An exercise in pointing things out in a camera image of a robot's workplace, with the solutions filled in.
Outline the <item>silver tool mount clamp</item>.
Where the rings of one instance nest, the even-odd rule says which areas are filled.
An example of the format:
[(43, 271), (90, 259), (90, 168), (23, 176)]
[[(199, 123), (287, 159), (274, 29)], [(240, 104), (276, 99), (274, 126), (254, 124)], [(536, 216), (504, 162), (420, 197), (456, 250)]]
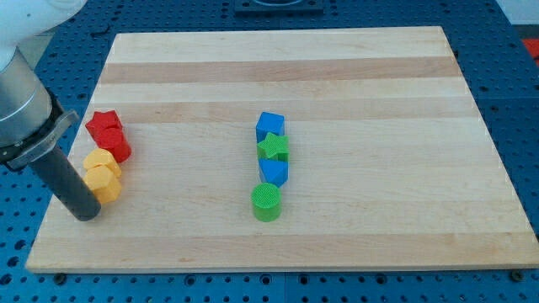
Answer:
[(45, 123), (31, 136), (1, 148), (1, 164), (18, 171), (50, 152), (66, 130), (79, 120), (74, 109), (65, 110), (52, 97), (52, 110)]

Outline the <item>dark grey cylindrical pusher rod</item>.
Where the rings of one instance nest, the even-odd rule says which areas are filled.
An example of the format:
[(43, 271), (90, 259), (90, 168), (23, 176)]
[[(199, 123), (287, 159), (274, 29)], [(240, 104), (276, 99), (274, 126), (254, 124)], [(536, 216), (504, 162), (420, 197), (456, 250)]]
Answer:
[(90, 221), (99, 214), (101, 204), (59, 146), (29, 166), (76, 219)]

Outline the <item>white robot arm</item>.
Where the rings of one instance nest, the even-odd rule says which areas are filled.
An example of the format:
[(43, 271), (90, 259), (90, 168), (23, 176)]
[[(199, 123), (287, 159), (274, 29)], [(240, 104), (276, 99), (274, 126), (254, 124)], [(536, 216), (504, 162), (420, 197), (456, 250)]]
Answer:
[(20, 42), (67, 21), (86, 0), (1, 1), (1, 164), (27, 166), (80, 221), (98, 215), (101, 204), (57, 145), (77, 120), (45, 88), (19, 50)]

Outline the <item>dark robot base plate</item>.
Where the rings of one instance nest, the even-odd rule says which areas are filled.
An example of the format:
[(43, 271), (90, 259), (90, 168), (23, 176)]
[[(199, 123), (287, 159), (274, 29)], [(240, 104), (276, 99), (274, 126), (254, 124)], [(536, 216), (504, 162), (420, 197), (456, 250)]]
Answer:
[(235, 14), (321, 13), (323, 0), (234, 0)]

